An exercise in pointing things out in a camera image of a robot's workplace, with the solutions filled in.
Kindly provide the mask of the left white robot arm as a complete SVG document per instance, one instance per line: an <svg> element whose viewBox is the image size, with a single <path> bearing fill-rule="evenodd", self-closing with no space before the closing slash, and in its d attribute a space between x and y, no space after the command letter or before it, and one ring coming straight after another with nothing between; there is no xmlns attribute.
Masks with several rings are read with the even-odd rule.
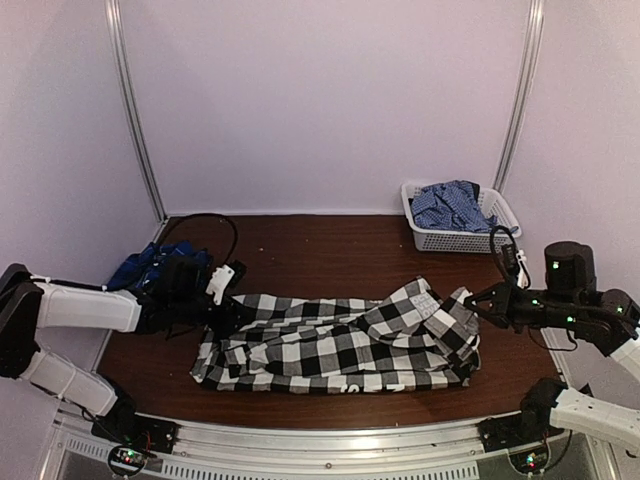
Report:
<svg viewBox="0 0 640 480"><path fill-rule="evenodd" d="M144 424L128 396L41 347L37 331L72 327L150 335L207 326L227 337L239 329L241 315L226 292L245 272L239 261L209 272L192 258L171 257L142 285L111 289L37 277L14 263L1 277L1 375L26 380L104 418L121 443L133 444Z"/></svg>

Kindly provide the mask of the blue plaid shirt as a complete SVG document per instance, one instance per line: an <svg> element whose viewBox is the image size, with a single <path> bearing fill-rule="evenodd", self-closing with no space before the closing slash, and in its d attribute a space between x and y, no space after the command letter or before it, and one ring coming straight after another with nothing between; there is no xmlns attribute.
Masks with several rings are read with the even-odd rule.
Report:
<svg viewBox="0 0 640 480"><path fill-rule="evenodd" d="M151 242L118 267L107 291L141 291L164 300L182 301L204 289L213 257L207 249L195 249L189 241L158 245Z"/></svg>

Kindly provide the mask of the white plastic laundry basket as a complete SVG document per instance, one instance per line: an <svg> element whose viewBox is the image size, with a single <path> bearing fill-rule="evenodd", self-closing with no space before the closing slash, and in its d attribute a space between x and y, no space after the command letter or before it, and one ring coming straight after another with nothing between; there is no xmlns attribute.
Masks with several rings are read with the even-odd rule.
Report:
<svg viewBox="0 0 640 480"><path fill-rule="evenodd" d="M423 186L416 183L404 183L400 195L405 218L413 235L414 246L423 252L447 252L489 254L489 234L468 231L429 230L419 228L411 213L413 199L421 193ZM495 216L498 224L507 227L515 239L520 239L523 229L510 205L500 192L480 186L478 205L485 216Z"/></svg>

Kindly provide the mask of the black white checked shirt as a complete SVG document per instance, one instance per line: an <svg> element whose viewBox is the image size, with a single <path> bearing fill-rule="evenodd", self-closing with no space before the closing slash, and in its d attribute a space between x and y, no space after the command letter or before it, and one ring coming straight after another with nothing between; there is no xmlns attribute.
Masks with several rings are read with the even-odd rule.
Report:
<svg viewBox="0 0 640 480"><path fill-rule="evenodd" d="M390 393L466 387L480 369L479 320L460 287L417 277L382 300L238 295L245 324L207 329L190 375L216 391Z"/></svg>

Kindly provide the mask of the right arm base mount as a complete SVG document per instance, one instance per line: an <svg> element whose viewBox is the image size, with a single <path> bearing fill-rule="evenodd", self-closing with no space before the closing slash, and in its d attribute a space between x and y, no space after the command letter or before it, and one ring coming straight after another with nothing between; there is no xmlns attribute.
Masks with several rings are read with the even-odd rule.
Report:
<svg viewBox="0 0 640 480"><path fill-rule="evenodd" d="M477 429L486 453L542 442L564 432L546 422L524 419L521 414L487 418L477 424Z"/></svg>

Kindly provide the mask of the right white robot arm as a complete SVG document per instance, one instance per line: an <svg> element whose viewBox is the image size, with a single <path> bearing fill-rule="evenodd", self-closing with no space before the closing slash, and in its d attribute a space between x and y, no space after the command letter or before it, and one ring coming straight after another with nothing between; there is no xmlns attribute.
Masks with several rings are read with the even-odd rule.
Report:
<svg viewBox="0 0 640 480"><path fill-rule="evenodd" d="M597 289L590 246L560 241L544 250L546 287L525 289L508 276L465 306L501 329L561 329L639 376L639 306L624 291ZM554 379L539 380L522 399L512 430L530 442L550 429L578 431L639 452L639 413L601 401Z"/></svg>

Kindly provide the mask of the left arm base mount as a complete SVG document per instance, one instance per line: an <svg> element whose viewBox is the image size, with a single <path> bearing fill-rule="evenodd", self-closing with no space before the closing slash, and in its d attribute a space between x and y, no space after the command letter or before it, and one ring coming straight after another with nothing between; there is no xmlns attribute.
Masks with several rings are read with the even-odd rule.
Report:
<svg viewBox="0 0 640 480"><path fill-rule="evenodd" d="M153 454L171 454L177 433L175 422L139 415L135 416L133 429L128 433L122 433L104 419L94 421L91 427L93 436Z"/></svg>

